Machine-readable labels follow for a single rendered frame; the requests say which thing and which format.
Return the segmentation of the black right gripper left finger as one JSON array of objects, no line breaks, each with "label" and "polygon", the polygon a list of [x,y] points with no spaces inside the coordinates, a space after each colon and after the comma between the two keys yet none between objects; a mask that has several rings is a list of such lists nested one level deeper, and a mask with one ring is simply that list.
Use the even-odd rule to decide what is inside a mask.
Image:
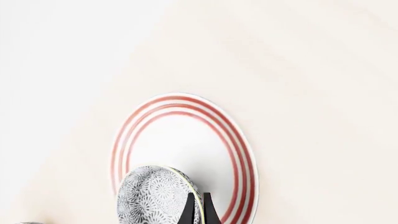
[{"label": "black right gripper left finger", "polygon": [[193,193],[189,193],[185,207],[177,224],[194,224],[194,219],[195,219],[195,196]]}]

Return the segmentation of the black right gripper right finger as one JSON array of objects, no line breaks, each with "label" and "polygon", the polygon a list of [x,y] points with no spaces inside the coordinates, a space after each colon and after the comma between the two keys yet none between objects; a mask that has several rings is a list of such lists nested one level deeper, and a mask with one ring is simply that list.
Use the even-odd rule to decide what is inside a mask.
[{"label": "black right gripper right finger", "polygon": [[203,212],[205,224],[221,224],[209,192],[203,194]]}]

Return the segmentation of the grey floral patterned bowl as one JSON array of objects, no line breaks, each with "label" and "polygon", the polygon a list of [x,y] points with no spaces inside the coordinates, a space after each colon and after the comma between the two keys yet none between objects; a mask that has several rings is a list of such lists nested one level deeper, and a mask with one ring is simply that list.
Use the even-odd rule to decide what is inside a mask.
[{"label": "grey floral patterned bowl", "polygon": [[193,224],[205,224],[201,193],[187,175],[167,166],[136,167],[118,190],[119,224],[177,224],[189,193],[195,199]]}]

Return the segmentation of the white plate with red rings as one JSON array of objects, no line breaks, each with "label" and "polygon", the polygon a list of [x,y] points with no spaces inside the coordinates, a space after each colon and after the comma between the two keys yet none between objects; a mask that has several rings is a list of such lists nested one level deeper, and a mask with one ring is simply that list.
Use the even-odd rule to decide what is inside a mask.
[{"label": "white plate with red rings", "polygon": [[219,106],[188,93],[166,93],[139,104],[114,138],[111,189],[139,166],[177,169],[209,192],[223,224],[252,224],[259,174],[252,147]]}]

